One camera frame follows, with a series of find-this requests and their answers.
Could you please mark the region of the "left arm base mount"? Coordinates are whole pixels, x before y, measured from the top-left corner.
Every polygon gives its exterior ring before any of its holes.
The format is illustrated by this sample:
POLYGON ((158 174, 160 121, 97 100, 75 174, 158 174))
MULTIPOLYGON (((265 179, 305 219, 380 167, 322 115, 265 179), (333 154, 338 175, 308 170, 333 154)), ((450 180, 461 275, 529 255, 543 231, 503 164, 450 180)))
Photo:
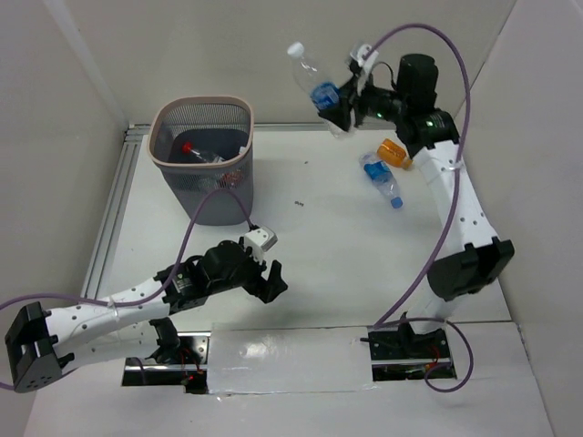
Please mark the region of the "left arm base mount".
POLYGON ((180 387, 187 394, 209 391, 209 331, 177 331, 165 321, 156 326, 156 349, 146 357, 126 358, 123 387, 180 387))

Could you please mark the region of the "blue cap water bottle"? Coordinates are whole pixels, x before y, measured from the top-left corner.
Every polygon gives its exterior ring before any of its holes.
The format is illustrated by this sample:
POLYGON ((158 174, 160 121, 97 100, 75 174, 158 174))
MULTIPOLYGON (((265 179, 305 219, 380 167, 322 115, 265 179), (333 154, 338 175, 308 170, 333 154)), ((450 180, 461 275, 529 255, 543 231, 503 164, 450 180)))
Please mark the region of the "blue cap water bottle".
POLYGON ((375 152, 368 152, 359 157, 359 164, 376 189, 388 200, 392 208, 404 205, 400 187, 388 165, 375 152))

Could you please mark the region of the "orange plastic bottle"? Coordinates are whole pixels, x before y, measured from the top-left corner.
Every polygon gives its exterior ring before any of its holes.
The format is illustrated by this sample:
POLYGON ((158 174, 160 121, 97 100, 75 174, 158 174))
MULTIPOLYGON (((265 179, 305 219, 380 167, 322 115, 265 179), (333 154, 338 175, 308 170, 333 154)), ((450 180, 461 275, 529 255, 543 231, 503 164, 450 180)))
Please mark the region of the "orange plastic bottle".
POLYGON ((406 150, 389 138, 386 138, 377 148, 376 154, 385 163, 396 168, 407 170, 413 164, 413 160, 408 157, 406 150))

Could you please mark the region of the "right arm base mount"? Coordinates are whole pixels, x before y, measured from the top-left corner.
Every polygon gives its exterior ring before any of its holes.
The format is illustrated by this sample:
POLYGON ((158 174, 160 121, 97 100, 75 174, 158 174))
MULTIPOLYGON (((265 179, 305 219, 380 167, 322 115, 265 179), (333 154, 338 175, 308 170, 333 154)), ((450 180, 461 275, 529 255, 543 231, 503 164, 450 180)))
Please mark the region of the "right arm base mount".
POLYGON ((415 334, 409 323, 368 330, 359 339, 370 352, 373 381, 455 379, 448 339, 443 328, 415 334))

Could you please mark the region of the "crushed clear bottle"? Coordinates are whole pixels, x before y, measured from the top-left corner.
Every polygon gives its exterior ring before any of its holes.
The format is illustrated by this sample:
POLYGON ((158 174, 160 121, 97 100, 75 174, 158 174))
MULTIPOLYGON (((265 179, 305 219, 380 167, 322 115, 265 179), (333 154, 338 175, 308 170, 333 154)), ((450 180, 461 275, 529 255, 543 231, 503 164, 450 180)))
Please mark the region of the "crushed clear bottle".
POLYGON ((241 186, 246 181, 249 173, 249 166, 245 161, 247 157, 245 147, 230 147, 230 151, 223 149, 221 152, 212 152, 223 157, 223 162, 231 158, 238 159, 238 162, 228 168, 216 169, 212 174, 201 175, 198 182, 199 188, 211 191, 216 188, 235 189, 241 186))

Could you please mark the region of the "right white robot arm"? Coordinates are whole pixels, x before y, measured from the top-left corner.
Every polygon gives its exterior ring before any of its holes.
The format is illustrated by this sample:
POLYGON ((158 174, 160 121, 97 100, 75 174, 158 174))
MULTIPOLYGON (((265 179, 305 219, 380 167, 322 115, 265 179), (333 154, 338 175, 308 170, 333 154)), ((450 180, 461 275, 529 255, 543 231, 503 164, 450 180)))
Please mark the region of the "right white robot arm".
POLYGON ((403 56, 396 82, 384 89, 372 78, 377 56, 369 45, 350 55, 353 75, 340 88, 340 103, 320 115, 344 130, 359 127, 366 117, 393 123, 435 200, 445 235, 415 283, 419 300, 405 314, 410 327, 397 336, 401 353, 416 357, 427 349, 428 334, 440 329, 460 302, 497 280, 515 248, 511 240, 498 237, 486 218, 458 155, 461 139, 454 120, 435 105, 434 59, 403 56))

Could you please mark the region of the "crushed blue label bottle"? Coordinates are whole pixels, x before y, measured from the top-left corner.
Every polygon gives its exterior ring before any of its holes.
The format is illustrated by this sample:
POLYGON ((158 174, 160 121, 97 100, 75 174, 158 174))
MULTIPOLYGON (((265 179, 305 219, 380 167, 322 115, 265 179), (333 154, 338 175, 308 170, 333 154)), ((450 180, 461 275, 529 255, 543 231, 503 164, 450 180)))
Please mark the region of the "crushed blue label bottle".
MULTIPOLYGON (((291 60, 293 78, 312 102, 317 116, 323 109, 340 105, 339 87, 332 81, 321 63, 308 54, 301 42, 292 43, 287 49, 287 55, 291 60)), ((333 136, 345 139, 352 135, 333 136)))

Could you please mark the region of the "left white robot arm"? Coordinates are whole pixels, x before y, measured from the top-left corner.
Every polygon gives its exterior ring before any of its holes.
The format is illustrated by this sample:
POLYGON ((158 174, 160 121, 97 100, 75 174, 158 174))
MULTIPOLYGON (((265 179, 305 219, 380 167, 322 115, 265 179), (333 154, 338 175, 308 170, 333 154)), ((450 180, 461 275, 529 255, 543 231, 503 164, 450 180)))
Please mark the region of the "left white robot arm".
POLYGON ((26 304, 5 335, 8 388, 37 391, 80 367, 121 358, 198 361, 194 353, 185 353, 172 315, 229 290, 244 289, 270 303, 287 288, 279 261, 267 264, 244 240, 224 240, 95 304, 52 310, 38 301, 26 304))

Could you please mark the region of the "red cap clear bottle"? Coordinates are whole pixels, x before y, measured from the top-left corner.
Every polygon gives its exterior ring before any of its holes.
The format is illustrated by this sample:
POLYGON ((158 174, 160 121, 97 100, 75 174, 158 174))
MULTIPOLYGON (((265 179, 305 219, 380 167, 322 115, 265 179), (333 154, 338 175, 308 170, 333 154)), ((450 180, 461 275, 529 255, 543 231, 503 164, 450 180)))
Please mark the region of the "red cap clear bottle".
POLYGON ((224 161, 224 158, 217 153, 198 149, 191 142, 185 142, 182 145, 181 151, 183 154, 189 156, 196 164, 219 164, 224 161))

